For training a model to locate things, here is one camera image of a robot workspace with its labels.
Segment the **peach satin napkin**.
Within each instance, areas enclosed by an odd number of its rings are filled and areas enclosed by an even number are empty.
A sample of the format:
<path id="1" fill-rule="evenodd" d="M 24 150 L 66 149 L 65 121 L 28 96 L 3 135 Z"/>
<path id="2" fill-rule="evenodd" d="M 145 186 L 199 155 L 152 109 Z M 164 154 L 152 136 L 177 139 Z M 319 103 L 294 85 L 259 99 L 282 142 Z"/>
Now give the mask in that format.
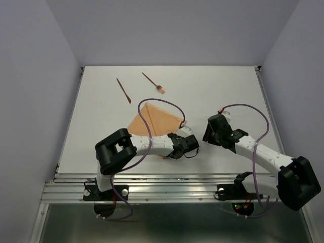
<path id="1" fill-rule="evenodd" d="M 173 151 L 173 142 L 168 134 L 176 134 L 183 121 L 184 118 L 145 102 L 127 127 L 137 155 L 168 157 Z"/>

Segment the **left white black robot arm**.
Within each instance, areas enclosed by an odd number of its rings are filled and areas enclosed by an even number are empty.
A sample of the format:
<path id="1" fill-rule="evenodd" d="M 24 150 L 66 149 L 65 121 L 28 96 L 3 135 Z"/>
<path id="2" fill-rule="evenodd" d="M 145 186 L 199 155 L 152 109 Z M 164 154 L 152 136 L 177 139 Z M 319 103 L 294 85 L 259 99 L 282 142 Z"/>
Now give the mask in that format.
<path id="1" fill-rule="evenodd" d="M 112 190 L 110 180 L 121 172 L 136 156 L 143 160 L 147 155 L 160 155 L 180 159 L 192 151 L 199 151 L 196 137 L 169 133 L 162 136 L 139 136 L 119 129 L 95 145 L 98 172 L 97 188 L 100 193 Z"/>

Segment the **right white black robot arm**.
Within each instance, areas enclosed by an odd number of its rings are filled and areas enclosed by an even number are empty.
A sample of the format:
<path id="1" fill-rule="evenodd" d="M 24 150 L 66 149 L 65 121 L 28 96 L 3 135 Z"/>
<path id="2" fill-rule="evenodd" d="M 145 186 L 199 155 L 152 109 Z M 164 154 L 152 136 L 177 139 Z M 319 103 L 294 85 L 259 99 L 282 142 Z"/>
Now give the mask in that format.
<path id="1" fill-rule="evenodd" d="M 202 140 L 243 156 L 269 172 L 269 175 L 244 172 L 231 184 L 217 185 L 215 198 L 220 201 L 269 196 L 298 211 L 321 192 L 308 159 L 302 156 L 292 158 L 258 144 L 247 132 L 233 130 L 227 117 L 220 113 L 208 118 Z"/>

